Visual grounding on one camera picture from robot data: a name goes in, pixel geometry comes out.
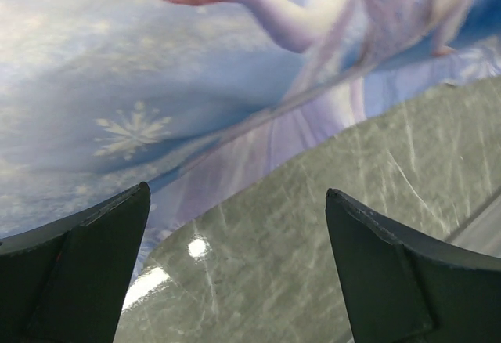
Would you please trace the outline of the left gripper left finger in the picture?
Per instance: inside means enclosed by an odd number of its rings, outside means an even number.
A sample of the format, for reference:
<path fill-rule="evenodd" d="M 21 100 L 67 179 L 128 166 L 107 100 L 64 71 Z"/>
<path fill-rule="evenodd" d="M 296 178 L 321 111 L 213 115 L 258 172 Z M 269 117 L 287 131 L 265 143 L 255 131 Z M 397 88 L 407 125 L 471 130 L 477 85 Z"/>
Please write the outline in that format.
<path fill-rule="evenodd" d="M 1 240 L 3 342 L 112 342 L 150 212 L 141 182 Z"/>

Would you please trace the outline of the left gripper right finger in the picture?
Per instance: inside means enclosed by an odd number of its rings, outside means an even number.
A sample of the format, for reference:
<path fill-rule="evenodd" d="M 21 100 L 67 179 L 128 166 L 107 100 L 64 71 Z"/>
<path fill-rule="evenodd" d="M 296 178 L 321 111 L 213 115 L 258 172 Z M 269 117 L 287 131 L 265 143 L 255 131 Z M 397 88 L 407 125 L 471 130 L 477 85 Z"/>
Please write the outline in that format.
<path fill-rule="evenodd" d="M 326 223 L 356 342 L 498 342 L 500 260 L 437 240 L 346 193 Z"/>

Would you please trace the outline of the pink cartoon pillowcase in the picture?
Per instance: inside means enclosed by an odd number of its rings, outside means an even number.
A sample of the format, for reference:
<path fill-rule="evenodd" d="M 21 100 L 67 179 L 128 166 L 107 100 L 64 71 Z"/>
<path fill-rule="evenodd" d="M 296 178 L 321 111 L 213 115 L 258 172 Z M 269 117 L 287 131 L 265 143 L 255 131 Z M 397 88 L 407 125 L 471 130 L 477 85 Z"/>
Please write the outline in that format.
<path fill-rule="evenodd" d="M 500 0 L 431 55 L 431 0 L 1 0 L 1 235 L 153 188 L 146 256 L 293 156 L 500 73 Z"/>

